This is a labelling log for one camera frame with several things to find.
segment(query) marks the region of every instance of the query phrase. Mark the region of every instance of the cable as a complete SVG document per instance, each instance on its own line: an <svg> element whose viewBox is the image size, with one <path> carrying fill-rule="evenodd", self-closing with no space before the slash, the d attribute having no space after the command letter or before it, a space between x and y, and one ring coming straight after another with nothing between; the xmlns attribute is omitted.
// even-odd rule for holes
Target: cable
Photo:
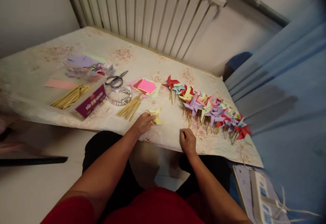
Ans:
<svg viewBox="0 0 326 224"><path fill-rule="evenodd" d="M241 156L241 151L242 151L242 148L241 148L241 150L240 150L240 157L241 157L241 159L242 159L242 161L243 161L244 166L246 167L245 161L243 160L243 158L242 158L242 156ZM265 173L265 176L267 176L268 179L269 179L269 181L271 182L271 179L269 178L269 176L268 176L268 174L266 173L266 171L263 170L263 169L261 169L261 170ZM271 217L273 220L277 221L278 223L301 222L301 221L305 221L305 220L307 220L307 219L292 219L292 220L288 220L288 221L279 221L277 218L279 217L279 214L280 214L281 211L283 211L283 210L293 211L293 212L300 212L300 213L306 213L306 214L310 214L310 215L313 215L313 216L318 216L318 217L323 218L322 215L320 215L320 214L316 214L316 213L313 213L313 212L310 212L310 211L308 211L308 210L296 210L296 209L290 209L290 208L288 208L287 206L285 206L285 190L284 190L284 187L283 187L282 185L281 185L281 187L282 187L283 203L282 203L282 207L278 209L278 211L276 212L276 214L275 214L274 216L272 216L272 215L270 214L270 217Z"/></svg>
<svg viewBox="0 0 326 224"><path fill-rule="evenodd" d="M242 150L243 150L243 145L241 145L241 149L240 149L240 158L242 159L243 165L244 165L248 170L252 170L252 168L249 168L248 166L246 166L245 160L242 158Z"/></svg>

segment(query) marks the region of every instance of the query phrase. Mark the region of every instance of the electrical outlet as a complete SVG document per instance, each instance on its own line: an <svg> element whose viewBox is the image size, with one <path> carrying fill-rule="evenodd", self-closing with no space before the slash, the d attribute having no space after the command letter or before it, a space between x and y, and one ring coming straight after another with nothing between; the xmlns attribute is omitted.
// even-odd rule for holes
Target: electrical outlet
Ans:
<svg viewBox="0 0 326 224"><path fill-rule="evenodd" d="M268 198L266 179L257 171L250 171L249 173L255 220L258 224L273 224L271 208L263 202L264 197Z"/></svg>

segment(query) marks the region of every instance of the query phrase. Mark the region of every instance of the blue curtain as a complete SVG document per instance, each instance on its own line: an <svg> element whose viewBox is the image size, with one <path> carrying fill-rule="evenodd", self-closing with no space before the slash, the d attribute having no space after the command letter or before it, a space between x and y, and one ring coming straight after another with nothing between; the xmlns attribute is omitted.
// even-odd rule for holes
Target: blue curtain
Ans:
<svg viewBox="0 0 326 224"><path fill-rule="evenodd" d="M286 205L326 214L326 18L315 2L225 82ZM289 218L307 217L291 212ZM307 223L324 219L311 218Z"/></svg>

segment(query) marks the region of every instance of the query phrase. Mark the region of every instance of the radiator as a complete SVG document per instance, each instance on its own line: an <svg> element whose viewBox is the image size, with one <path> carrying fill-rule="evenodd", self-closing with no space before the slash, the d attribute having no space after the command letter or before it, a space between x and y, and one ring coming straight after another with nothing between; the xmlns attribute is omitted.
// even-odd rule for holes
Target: radiator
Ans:
<svg viewBox="0 0 326 224"><path fill-rule="evenodd" d="M71 0L80 24L98 26L187 60L225 0Z"/></svg>

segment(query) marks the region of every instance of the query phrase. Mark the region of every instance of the tablecloth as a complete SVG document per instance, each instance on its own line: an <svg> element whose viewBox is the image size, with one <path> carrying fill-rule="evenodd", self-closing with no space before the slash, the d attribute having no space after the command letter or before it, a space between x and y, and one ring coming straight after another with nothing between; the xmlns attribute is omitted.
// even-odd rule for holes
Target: tablecloth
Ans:
<svg viewBox="0 0 326 224"><path fill-rule="evenodd" d="M171 75L172 79L178 79L187 86L191 85L196 91L223 99L237 110L221 77L215 77L208 72L177 62L93 27L85 27L0 60L1 110L11 111L30 121L88 130L110 130L123 135L141 113L147 109L156 110L160 106L161 119L165 123L152 126L140 140L182 151L179 129L187 128L189 124L186 118L183 118L182 101L177 98L177 102L172 105L169 101L169 90L165 86L161 86L156 99L151 97L143 99L131 122L116 116L121 107L113 106L107 98L87 119L80 121L71 115L61 115L32 107L10 97L13 83L17 85L17 82L23 82L20 78L21 72L33 75L33 72L37 72L40 68L47 68L50 64L63 65L67 57L82 55L85 52L112 62L115 75L128 70L129 72L123 77L125 85L129 81L142 77L155 82L164 82ZM206 125L200 126L198 120L193 120L190 128L197 137L198 154L220 155L235 162L245 161L246 164L263 167L249 135L245 138L246 142L238 140L231 145L230 139L224 139L221 132L218 135L207 134Z"/></svg>

